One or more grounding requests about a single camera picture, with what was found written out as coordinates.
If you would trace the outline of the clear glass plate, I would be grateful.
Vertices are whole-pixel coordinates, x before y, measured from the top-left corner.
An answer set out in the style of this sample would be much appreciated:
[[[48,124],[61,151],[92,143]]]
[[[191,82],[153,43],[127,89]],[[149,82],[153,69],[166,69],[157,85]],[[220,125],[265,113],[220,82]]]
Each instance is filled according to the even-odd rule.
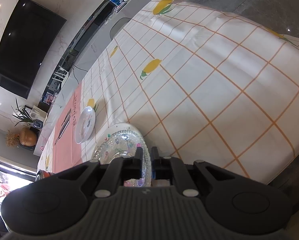
[[[118,157],[133,157],[137,147],[143,149],[141,178],[126,180],[124,185],[149,187],[152,180],[150,153],[140,131],[129,123],[119,123],[107,128],[95,146],[92,159],[101,164],[109,164]]]

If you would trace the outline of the small white sticker plate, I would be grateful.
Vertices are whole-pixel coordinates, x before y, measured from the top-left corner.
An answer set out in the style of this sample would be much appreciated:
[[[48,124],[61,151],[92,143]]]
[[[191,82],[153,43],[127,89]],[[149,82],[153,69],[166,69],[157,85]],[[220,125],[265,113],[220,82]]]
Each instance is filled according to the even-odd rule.
[[[96,121],[95,111],[91,106],[83,109],[75,128],[75,142],[81,144],[88,140],[93,132]]]

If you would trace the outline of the orange steel bowl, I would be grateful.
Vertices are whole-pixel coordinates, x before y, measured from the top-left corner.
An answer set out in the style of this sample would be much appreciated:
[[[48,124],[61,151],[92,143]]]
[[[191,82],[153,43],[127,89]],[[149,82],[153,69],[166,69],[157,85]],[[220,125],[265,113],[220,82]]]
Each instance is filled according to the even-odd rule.
[[[38,172],[36,174],[36,181],[42,180],[44,178],[48,178],[52,175],[53,175],[53,173],[51,173],[51,172],[47,172],[47,171],[44,171],[44,170],[38,170]]]

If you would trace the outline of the brown round vase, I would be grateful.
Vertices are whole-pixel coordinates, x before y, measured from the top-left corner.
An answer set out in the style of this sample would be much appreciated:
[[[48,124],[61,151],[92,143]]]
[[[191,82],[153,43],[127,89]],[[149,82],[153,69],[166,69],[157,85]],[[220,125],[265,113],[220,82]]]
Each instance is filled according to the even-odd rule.
[[[24,127],[19,133],[19,141],[23,146],[32,147],[37,143],[37,135],[29,128]]]

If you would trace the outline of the framed photo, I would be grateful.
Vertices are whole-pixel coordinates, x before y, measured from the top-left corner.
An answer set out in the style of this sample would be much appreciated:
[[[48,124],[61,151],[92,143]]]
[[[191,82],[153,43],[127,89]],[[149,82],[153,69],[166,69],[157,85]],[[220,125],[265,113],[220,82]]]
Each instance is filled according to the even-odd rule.
[[[37,120],[44,122],[47,117],[47,113],[45,111],[39,109],[37,106],[33,106],[30,111],[30,117],[33,120],[37,119]]]

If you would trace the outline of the white wifi router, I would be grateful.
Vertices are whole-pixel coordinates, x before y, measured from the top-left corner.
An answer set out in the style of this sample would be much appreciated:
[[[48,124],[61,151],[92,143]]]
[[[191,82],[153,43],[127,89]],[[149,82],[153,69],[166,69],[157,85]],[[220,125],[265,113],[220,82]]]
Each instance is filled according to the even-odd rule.
[[[60,66],[57,66],[55,68],[55,70],[53,71],[53,74],[52,74],[52,79],[58,81],[58,82],[63,82],[67,77],[69,76],[69,72],[60,67]]]

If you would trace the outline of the potted plant in blue vase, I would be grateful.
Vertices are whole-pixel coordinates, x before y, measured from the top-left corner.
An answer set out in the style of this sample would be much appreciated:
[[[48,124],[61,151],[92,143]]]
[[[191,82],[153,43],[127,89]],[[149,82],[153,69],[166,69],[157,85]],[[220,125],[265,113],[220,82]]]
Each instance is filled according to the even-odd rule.
[[[19,108],[17,99],[15,100],[15,103],[16,103],[16,109],[13,109],[14,111],[13,116],[18,119],[18,122],[15,124],[15,126],[17,126],[17,124],[19,123],[27,123],[36,129],[43,128],[43,121],[39,119],[33,119],[28,113],[28,111],[26,110],[25,106]]]

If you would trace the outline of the white rolling stool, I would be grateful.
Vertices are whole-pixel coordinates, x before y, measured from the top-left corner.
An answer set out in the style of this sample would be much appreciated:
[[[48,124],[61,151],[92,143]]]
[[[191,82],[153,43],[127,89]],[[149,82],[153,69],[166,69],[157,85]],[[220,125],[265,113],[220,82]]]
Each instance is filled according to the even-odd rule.
[[[124,28],[124,26],[131,20],[131,18],[123,17],[119,19],[111,28],[109,36],[113,40],[114,37]]]

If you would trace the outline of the black wall television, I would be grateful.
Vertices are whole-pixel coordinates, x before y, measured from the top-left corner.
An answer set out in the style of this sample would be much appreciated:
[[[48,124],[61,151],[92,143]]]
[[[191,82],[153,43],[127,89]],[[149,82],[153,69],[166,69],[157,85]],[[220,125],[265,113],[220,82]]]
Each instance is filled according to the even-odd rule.
[[[32,0],[18,0],[0,41],[0,87],[27,99],[66,19]]]

